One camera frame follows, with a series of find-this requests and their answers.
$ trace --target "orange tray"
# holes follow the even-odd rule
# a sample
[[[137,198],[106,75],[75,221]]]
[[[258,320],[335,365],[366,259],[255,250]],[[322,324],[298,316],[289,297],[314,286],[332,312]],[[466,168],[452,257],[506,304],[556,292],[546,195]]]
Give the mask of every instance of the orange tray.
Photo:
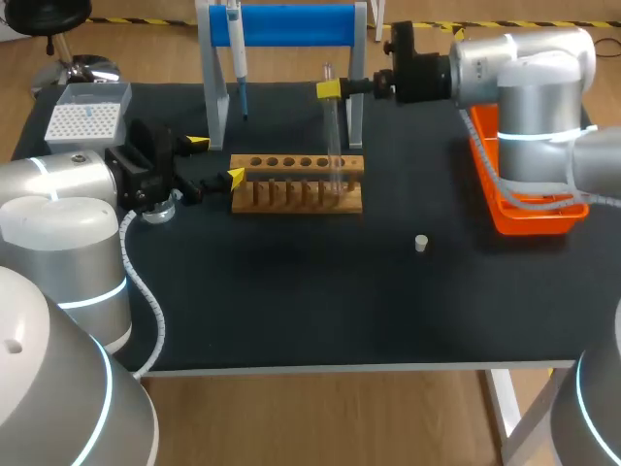
[[[498,108],[495,105],[473,107],[471,115],[487,156],[498,172]],[[575,204],[549,211],[527,211],[514,207],[503,197],[490,179],[483,162],[480,161],[472,138],[470,146],[487,205],[496,229],[502,234],[508,236],[562,235],[570,231],[577,221],[584,220],[589,215],[589,206],[585,204]],[[537,197],[520,194],[515,194],[515,197],[532,204],[547,204],[571,198],[570,195]]]

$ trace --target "test tube holder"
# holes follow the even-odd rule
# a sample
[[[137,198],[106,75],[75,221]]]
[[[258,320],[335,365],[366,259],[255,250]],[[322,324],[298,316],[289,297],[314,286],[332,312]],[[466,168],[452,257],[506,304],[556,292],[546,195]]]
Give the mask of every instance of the test tube holder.
[[[233,191],[234,214],[362,214],[364,158],[341,155],[343,189],[330,191],[326,155],[231,155],[245,177]]]
[[[231,45],[226,7],[215,5],[215,0],[195,0],[195,4],[210,150],[221,150],[228,117],[229,95],[217,48]],[[364,78],[366,3],[242,5],[242,18],[246,47],[350,47],[348,76],[352,80]],[[352,95],[346,102],[347,134],[352,149],[362,148],[363,104],[363,94]]]

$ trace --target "test tube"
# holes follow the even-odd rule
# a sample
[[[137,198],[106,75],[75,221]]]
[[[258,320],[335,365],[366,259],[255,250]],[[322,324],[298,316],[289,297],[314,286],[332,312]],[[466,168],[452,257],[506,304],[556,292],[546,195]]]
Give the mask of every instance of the test tube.
[[[334,79],[332,64],[323,65],[324,81]],[[330,192],[339,199],[343,189],[343,174],[341,173],[341,131],[339,126],[339,99],[329,98],[322,100],[323,128],[328,150],[328,168],[330,173]]]

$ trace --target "black table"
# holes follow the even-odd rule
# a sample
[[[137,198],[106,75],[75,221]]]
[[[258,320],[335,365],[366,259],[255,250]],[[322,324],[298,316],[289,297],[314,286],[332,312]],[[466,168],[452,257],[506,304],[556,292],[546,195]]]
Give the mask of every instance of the black table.
[[[15,158],[48,153],[61,90],[42,92]],[[243,123],[231,93],[226,150],[184,160],[184,173],[225,170],[231,153],[325,153],[313,84],[251,84],[248,98]],[[135,84],[126,116],[207,135],[198,84]],[[447,102],[367,98],[364,147],[363,216],[231,215],[217,195],[164,225],[135,222],[129,255],[167,318],[155,370],[554,365],[612,324],[621,213],[595,207],[565,237],[497,234]],[[418,234],[430,239],[423,254]],[[133,335],[118,357],[136,369],[155,324],[133,286],[130,300]]]

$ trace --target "glowing light strip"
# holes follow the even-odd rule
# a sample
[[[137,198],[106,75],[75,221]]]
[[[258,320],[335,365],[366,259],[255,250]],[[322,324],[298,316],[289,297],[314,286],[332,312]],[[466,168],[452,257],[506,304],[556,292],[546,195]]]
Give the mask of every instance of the glowing light strip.
[[[60,303],[58,304],[58,307],[60,309],[67,310],[67,309],[83,308],[85,306],[91,306],[93,304],[101,303],[102,301],[106,301],[107,299],[110,299],[113,296],[120,293],[120,291],[125,286],[127,286],[127,277],[125,277],[123,281],[121,282],[121,284],[117,286],[115,289],[108,291],[107,293],[102,294],[101,296],[97,296],[96,298],[84,299],[83,301],[76,301],[74,303]]]
[[[515,41],[510,34],[505,34],[505,37],[507,38],[507,42],[511,47],[511,60],[515,61],[517,60],[517,44],[515,44]]]
[[[506,141],[556,141],[563,142],[570,139],[577,138],[582,134],[580,128],[570,129],[568,131],[560,131],[558,133],[544,133],[544,134],[507,134],[498,133],[498,139],[504,139]]]
[[[575,370],[575,393],[578,398],[578,405],[580,405],[580,410],[582,411],[582,416],[584,417],[584,421],[586,422],[586,425],[589,427],[589,430],[591,431],[591,434],[593,435],[593,437],[595,437],[595,440],[597,440],[598,444],[600,444],[600,447],[604,449],[604,451],[607,453],[610,459],[615,462],[615,464],[621,465],[621,459],[619,459],[619,457],[616,454],[614,454],[614,451],[612,451],[612,449],[610,449],[610,447],[606,444],[605,440],[602,438],[598,430],[595,428],[595,424],[589,417],[589,414],[586,412],[586,407],[584,406],[584,400],[582,399],[582,389],[580,388],[580,366],[582,364],[583,356],[584,354],[580,356],[580,360],[578,361],[578,367]]]
[[[51,198],[52,201],[57,201],[58,193],[56,192],[56,188],[54,187],[54,184],[51,180],[51,176],[49,175],[49,171],[46,168],[46,166],[38,158],[32,157],[32,158],[29,158],[28,160],[30,160],[32,163],[37,165],[37,168],[39,168],[41,175],[43,175],[43,177],[46,180],[46,184],[48,185],[49,197]]]
[[[82,452],[76,458],[76,460],[71,464],[71,466],[81,466],[84,463],[84,460],[90,453],[90,451],[95,446],[97,439],[101,435],[101,431],[104,428],[104,424],[106,423],[106,419],[108,418],[108,412],[110,411],[110,405],[113,400],[113,368],[110,365],[110,359],[108,358],[108,354],[106,350],[99,344],[97,340],[93,338],[93,342],[101,351],[101,355],[104,359],[104,365],[106,366],[106,396],[104,397],[104,407],[101,410],[101,414],[99,415],[99,419],[97,420],[97,424],[95,424],[95,429],[93,433],[90,435],[90,439],[84,445]]]

